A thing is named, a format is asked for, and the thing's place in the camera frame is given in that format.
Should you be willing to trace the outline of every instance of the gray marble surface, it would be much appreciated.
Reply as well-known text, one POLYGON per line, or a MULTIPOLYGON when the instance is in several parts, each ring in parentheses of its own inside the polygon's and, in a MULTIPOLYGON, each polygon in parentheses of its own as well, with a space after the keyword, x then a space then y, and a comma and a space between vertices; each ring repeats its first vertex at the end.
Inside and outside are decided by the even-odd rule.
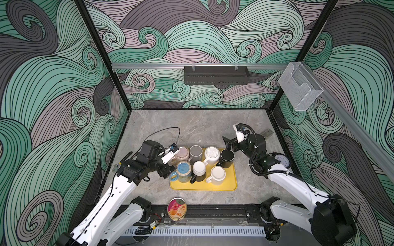
MULTIPOLYGON (((273 130, 265 110, 134 110, 113 163, 118 163, 129 151, 138 150, 148 135, 172 126, 178 126, 181 130, 178 146, 191 147, 198 144, 203 148, 224 148, 222 136, 234 138, 233 124, 237 123, 250 125, 256 133, 262 133, 267 128, 273 130)), ((177 135, 177 129, 170 129, 159 132, 149 139, 169 146, 176 141, 177 135)), ((283 153, 275 134, 267 139, 266 148, 268 153, 283 153)), ((187 204, 249 204, 261 203, 271 196, 280 197, 289 203, 300 203, 276 183, 254 175, 248 167, 248 161, 242 152, 235 153, 234 164, 238 183, 235 191, 175 191, 169 185, 169 178, 163 179, 153 172, 149 174, 151 180, 142 181, 124 204, 129 204, 137 196, 147 199, 152 204, 168 204, 174 197, 182 197, 187 204)), ((108 189, 113 176, 114 172, 110 171, 103 191, 108 189)))

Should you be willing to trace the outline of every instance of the dial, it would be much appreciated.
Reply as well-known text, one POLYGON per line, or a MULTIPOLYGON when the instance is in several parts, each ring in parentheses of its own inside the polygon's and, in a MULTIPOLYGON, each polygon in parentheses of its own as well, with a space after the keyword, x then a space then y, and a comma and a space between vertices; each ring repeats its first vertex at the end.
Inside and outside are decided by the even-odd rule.
POLYGON ((277 154, 274 156, 275 159, 277 159, 278 161, 281 162, 281 164, 285 167, 285 168, 289 168, 290 167, 290 161, 289 159, 282 154, 277 154))

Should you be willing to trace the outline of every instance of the round tin can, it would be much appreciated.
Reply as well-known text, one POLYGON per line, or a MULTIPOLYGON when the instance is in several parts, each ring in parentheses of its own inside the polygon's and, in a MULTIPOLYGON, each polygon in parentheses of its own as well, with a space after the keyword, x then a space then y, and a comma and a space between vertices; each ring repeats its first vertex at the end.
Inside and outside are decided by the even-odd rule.
POLYGON ((185 217, 187 209, 186 202, 182 198, 176 197, 168 204, 167 213, 173 221, 179 221, 185 217))

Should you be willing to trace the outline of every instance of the wallpaper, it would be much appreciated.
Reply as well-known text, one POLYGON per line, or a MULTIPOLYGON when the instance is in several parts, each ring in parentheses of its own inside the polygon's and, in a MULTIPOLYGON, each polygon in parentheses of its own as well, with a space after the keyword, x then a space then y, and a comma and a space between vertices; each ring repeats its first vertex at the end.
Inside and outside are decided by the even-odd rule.
MULTIPOLYGON (((305 59, 323 86, 392 158, 393 8, 393 1, 337 8, 305 59)), ((327 102, 318 98, 307 111, 296 112, 283 96, 274 114, 302 176, 361 205, 359 233, 347 245, 392 246, 394 184, 327 102)), ((350 209, 357 213, 356 206, 350 209)))
MULTIPOLYGON (((294 61, 326 1, 86 0, 113 63, 294 61)), ((119 69, 133 108, 268 108, 282 71, 248 85, 185 85, 183 70, 119 69)))
POLYGON ((0 1, 2 245, 78 224, 127 114, 73 0, 0 1))

